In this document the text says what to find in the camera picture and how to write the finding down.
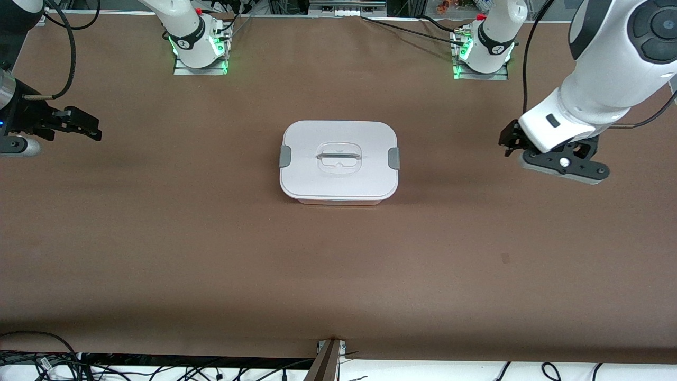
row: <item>brown mat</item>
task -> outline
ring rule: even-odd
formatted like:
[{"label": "brown mat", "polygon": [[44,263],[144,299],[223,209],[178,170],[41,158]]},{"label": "brown mat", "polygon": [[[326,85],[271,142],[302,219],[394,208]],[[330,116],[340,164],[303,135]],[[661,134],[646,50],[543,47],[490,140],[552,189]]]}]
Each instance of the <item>brown mat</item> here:
[{"label": "brown mat", "polygon": [[[567,28],[537,32],[532,105],[573,68]],[[113,15],[76,32],[75,82],[54,104],[99,117],[103,141],[58,134],[1,161],[3,331],[118,353],[304,357],[338,336],[364,358],[677,359],[675,108],[605,133],[613,173],[588,186],[496,144],[520,115],[523,46],[512,80],[455,81],[438,41],[357,18],[255,19],[228,75],[174,77],[161,33],[154,16]],[[16,74],[51,94],[68,57],[65,31],[36,28]],[[361,208],[285,196],[278,149],[302,119],[389,124],[396,194]]]}]

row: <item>black cable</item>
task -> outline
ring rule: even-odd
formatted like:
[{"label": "black cable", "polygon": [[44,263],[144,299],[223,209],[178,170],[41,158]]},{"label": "black cable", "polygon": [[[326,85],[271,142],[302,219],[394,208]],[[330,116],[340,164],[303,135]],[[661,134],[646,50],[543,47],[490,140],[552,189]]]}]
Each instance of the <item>black cable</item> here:
[{"label": "black cable", "polygon": [[205,376],[205,374],[202,372],[203,370],[204,370],[204,368],[202,368],[202,369],[197,369],[198,374],[199,374],[200,376],[202,376],[202,378],[204,378],[205,380],[209,380],[209,377]]},{"label": "black cable", "polygon": [[[78,370],[78,373],[81,375],[82,372],[85,372],[85,375],[87,376],[87,379],[88,379],[88,380],[93,380],[93,379],[94,379],[94,378],[93,378],[93,375],[94,375],[94,374],[97,374],[97,375],[99,375],[99,374],[116,374],[116,375],[121,376],[122,378],[124,378],[126,381],[131,381],[131,380],[127,377],[127,375],[128,375],[128,374],[136,374],[135,372],[120,372],[120,371],[117,371],[117,370],[115,370],[115,369],[110,369],[110,367],[111,367],[112,365],[87,364],[87,363],[83,363],[82,361],[73,361],[73,360],[68,360],[68,359],[61,359],[61,358],[59,358],[58,356],[55,356],[55,355],[40,355],[40,356],[30,357],[30,356],[26,356],[26,355],[22,355],[22,354],[12,354],[12,356],[23,357],[23,358],[22,358],[22,359],[19,359],[19,360],[17,360],[17,361],[12,361],[12,362],[9,362],[9,363],[4,363],[4,364],[2,364],[2,365],[12,365],[12,364],[15,364],[15,363],[21,363],[21,362],[24,362],[26,359],[31,360],[31,361],[35,361],[35,363],[39,363],[39,362],[38,362],[38,361],[39,361],[39,358],[42,358],[42,357],[52,357],[53,360],[57,361],[57,363],[56,363],[54,366],[59,366],[59,365],[63,365],[63,364],[67,364],[67,365],[72,364],[72,365],[78,365],[79,367],[83,368],[84,370],[83,370],[83,369],[77,369],[77,370]],[[102,372],[94,372],[94,373],[88,374],[86,369],[89,369],[90,367],[101,368],[101,369],[103,369],[103,371],[102,371]]]},{"label": "black cable", "polygon": [[[546,367],[551,367],[552,370],[554,370],[555,374],[557,375],[557,378],[553,378],[548,372],[546,371]],[[557,370],[557,367],[554,366],[553,363],[543,363],[541,364],[541,372],[543,372],[543,376],[546,376],[550,381],[562,381],[562,376],[559,375],[559,370]]]},{"label": "black cable", "polygon": [[428,20],[429,22],[432,22],[433,25],[435,25],[437,28],[440,28],[440,29],[443,30],[443,31],[447,31],[447,32],[449,32],[449,33],[453,33],[453,32],[454,32],[454,29],[452,29],[452,28],[447,28],[446,26],[444,26],[444,25],[438,23],[437,21],[435,21],[435,19],[433,19],[432,17],[428,17],[428,16],[426,16],[426,15],[424,15],[424,14],[422,14],[422,15],[420,15],[420,16],[417,16],[416,18],[422,18],[422,19],[424,19],[424,20]]},{"label": "black cable", "polygon": [[200,369],[197,367],[193,367],[193,370],[190,372],[188,371],[188,366],[185,367],[185,373],[183,376],[179,377],[176,381],[190,381],[190,380],[195,380],[193,377],[197,376],[198,373],[200,372]]},{"label": "black cable", "polygon": [[672,96],[670,97],[670,99],[668,100],[668,102],[665,103],[663,105],[663,107],[661,107],[660,110],[658,110],[654,115],[651,115],[651,117],[649,117],[645,121],[635,123],[635,124],[615,124],[615,125],[612,125],[611,127],[609,127],[609,129],[633,129],[633,128],[637,128],[637,127],[642,127],[643,125],[647,125],[647,124],[653,122],[654,120],[656,120],[658,117],[660,117],[665,112],[665,110],[667,110],[670,107],[670,105],[672,105],[672,103],[675,101],[675,99],[677,99],[677,92],[674,92],[672,94]]},{"label": "black cable", "polygon": [[[90,26],[94,25],[94,23],[96,22],[96,20],[99,18],[99,13],[101,13],[101,0],[96,0],[96,13],[94,14],[94,18],[92,18],[91,21],[88,22],[86,25],[82,25],[82,26],[71,26],[71,28],[72,28],[74,31],[81,31],[81,30],[83,30],[83,29],[89,28]],[[66,28],[65,23],[62,24],[62,23],[58,22],[57,20],[54,20],[53,18],[49,17],[49,14],[48,14],[47,12],[45,12],[45,17],[46,17],[49,21],[53,22],[54,24],[57,24],[58,26],[61,26],[62,28]]]},{"label": "black cable", "polygon": [[597,371],[602,367],[602,365],[604,365],[604,363],[598,363],[594,366],[594,370],[592,371],[592,381],[597,381]]},{"label": "black cable", "polygon": [[196,374],[201,373],[202,370],[208,368],[210,365],[215,364],[219,362],[220,360],[223,360],[223,357],[217,357],[216,359],[213,359],[211,361],[207,361],[202,367],[193,367],[193,370],[190,372],[186,372],[179,380],[191,380],[193,377],[195,377]]},{"label": "black cable", "polygon": [[240,14],[235,14],[235,17],[233,17],[233,20],[230,22],[230,24],[228,24],[227,26],[223,27],[222,29],[217,30],[216,33],[221,33],[221,32],[223,32],[223,31],[227,31],[228,28],[230,28],[231,26],[233,26],[233,24],[235,24],[235,20],[237,20],[238,17],[240,17]]},{"label": "black cable", "polygon": [[277,373],[277,372],[279,372],[279,371],[281,371],[281,370],[289,369],[289,368],[291,368],[292,366],[295,366],[295,365],[298,365],[298,364],[307,363],[308,361],[314,361],[314,360],[315,360],[315,359],[305,359],[305,360],[300,360],[300,361],[297,361],[297,362],[295,362],[295,363],[291,363],[291,364],[285,365],[284,367],[279,367],[278,369],[275,369],[275,370],[273,370],[273,371],[271,371],[271,372],[268,372],[265,376],[259,378],[259,379],[256,380],[256,381],[263,381],[263,380],[265,380],[266,378],[270,377],[271,375],[273,375],[273,374],[275,374],[275,373]]},{"label": "black cable", "polygon": [[411,29],[402,28],[402,27],[397,26],[397,25],[387,24],[386,22],[381,22],[381,21],[378,21],[378,20],[372,20],[372,19],[367,18],[367,17],[364,17],[364,16],[360,16],[360,18],[361,18],[361,19],[364,19],[364,20],[367,20],[367,21],[369,21],[369,22],[373,22],[373,23],[375,23],[375,24],[379,24],[379,25],[383,25],[383,26],[388,26],[389,28],[395,28],[395,29],[399,29],[399,30],[404,31],[404,32],[409,32],[409,33],[413,33],[413,34],[415,34],[415,35],[419,35],[419,36],[423,36],[423,37],[428,37],[429,39],[434,39],[434,40],[438,40],[438,41],[442,41],[442,42],[446,42],[446,43],[451,43],[452,45],[463,46],[463,43],[462,43],[461,41],[452,41],[452,40],[449,40],[449,39],[443,39],[443,38],[440,38],[440,37],[427,35],[427,34],[425,34],[425,33],[412,31]]},{"label": "black cable", "polygon": [[[64,15],[64,12],[61,10],[59,5],[57,5],[54,0],[45,0],[45,2],[54,10],[56,10],[56,13],[59,14],[59,17],[61,17],[61,21],[64,22],[64,28],[66,28],[66,32],[68,32],[68,42],[70,43],[70,70],[68,71],[68,79],[66,80],[66,84],[64,85],[64,88],[61,89],[60,92],[52,95],[50,98],[51,99],[56,99],[56,98],[61,98],[67,91],[70,89],[70,86],[73,84],[73,78],[75,77],[75,37],[73,36],[73,29],[70,27],[70,24],[68,23],[68,19],[66,18],[66,15]],[[40,97],[24,97],[26,100],[44,100],[40,99]]]},{"label": "black cable", "polygon": [[[100,375],[100,374],[107,374],[109,370],[112,371],[112,369],[109,368],[109,367],[112,367],[112,366],[117,366],[117,365],[107,365],[107,366],[104,368],[104,371],[102,371],[102,372],[92,372],[92,374],[93,374],[94,376],[98,376],[98,375]],[[168,371],[168,370],[174,369],[175,367],[168,367],[168,368],[166,368],[166,369],[162,369],[162,368],[164,368],[164,366],[159,367],[158,369],[155,370],[155,372],[152,372],[152,373],[141,373],[141,372],[117,372],[117,373],[115,373],[115,374],[124,374],[124,375],[126,375],[126,376],[154,376],[154,375],[156,375],[157,373],[166,372],[166,371]]]},{"label": "black cable", "polygon": [[496,381],[503,380],[503,376],[506,375],[506,370],[508,370],[508,367],[510,366],[511,363],[512,363],[512,361],[508,361],[507,363],[505,363],[505,365],[503,365],[503,369],[501,369],[501,374],[498,375],[498,377],[496,378]]},{"label": "black cable", "polygon": [[233,378],[233,381],[240,381],[240,377],[242,377],[243,374],[249,371],[249,368],[240,368],[238,370],[238,375]]},{"label": "black cable", "polygon": [[[68,354],[73,359],[73,361],[75,363],[80,363],[77,355],[75,354],[75,349],[73,349],[73,347],[59,335],[51,334],[49,332],[24,330],[24,331],[5,332],[4,334],[0,334],[0,338],[6,337],[6,336],[13,336],[13,335],[49,336],[50,338],[54,338],[56,340],[59,340],[59,342],[61,342],[61,344],[63,344],[68,349]],[[78,381],[82,381],[83,372],[85,373],[85,375],[86,375],[86,377],[89,381],[93,381],[94,377],[91,375],[91,372],[89,371],[89,368],[87,366],[85,366],[85,367],[79,366],[78,372],[77,372],[77,374],[78,374],[77,380]]]},{"label": "black cable", "polygon": [[538,22],[545,16],[550,6],[554,3],[554,0],[547,0],[545,4],[541,7],[541,10],[538,11],[536,18],[533,20],[533,26],[531,27],[531,32],[529,32],[529,38],[527,39],[527,45],[524,47],[524,62],[522,62],[522,94],[524,95],[524,101],[522,103],[522,113],[527,112],[527,101],[529,100],[529,90],[527,87],[527,57],[529,55],[529,46],[531,45],[531,39],[533,38],[533,33],[536,31],[536,26]]},{"label": "black cable", "polygon": [[164,366],[161,366],[161,367],[158,367],[158,369],[155,369],[155,372],[153,372],[153,373],[150,375],[150,378],[148,378],[148,381],[153,381],[153,378],[155,378],[155,376],[157,376],[158,373],[160,373],[160,372],[164,372],[165,370],[174,369],[174,367],[168,367],[167,369],[161,370],[162,368],[164,368]]}]

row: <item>gray latch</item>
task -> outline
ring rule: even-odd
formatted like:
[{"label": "gray latch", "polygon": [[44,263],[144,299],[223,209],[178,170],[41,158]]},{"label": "gray latch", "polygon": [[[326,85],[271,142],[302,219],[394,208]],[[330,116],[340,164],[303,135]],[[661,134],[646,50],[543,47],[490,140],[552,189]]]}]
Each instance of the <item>gray latch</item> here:
[{"label": "gray latch", "polygon": [[280,147],[280,168],[288,167],[292,162],[292,148],[282,145]]},{"label": "gray latch", "polygon": [[399,148],[393,147],[388,150],[388,166],[399,171]]}]

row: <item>container lid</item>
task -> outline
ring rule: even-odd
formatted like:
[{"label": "container lid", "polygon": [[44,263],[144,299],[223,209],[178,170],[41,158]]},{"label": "container lid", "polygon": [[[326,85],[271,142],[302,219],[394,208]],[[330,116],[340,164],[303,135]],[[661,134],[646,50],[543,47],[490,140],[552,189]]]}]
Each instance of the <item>container lid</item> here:
[{"label": "container lid", "polygon": [[399,149],[387,124],[298,121],[284,132],[280,185],[295,199],[383,200],[397,188]]}]

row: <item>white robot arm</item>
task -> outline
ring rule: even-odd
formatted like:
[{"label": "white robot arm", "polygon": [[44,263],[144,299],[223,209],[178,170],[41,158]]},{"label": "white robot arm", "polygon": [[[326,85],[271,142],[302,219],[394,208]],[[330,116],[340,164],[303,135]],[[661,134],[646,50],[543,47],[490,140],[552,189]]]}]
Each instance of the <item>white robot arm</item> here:
[{"label": "white robot arm", "polygon": [[506,156],[590,184],[609,168],[590,161],[597,136],[677,72],[677,0],[584,0],[571,23],[576,68],[502,133]]},{"label": "white robot arm", "polygon": [[160,18],[179,59],[188,67],[202,68],[225,53],[229,35],[223,21],[198,14],[190,0],[139,0]]},{"label": "white robot arm", "polygon": [[527,19],[524,0],[496,0],[485,20],[471,24],[472,41],[460,59],[478,73],[495,73],[508,60]]}]

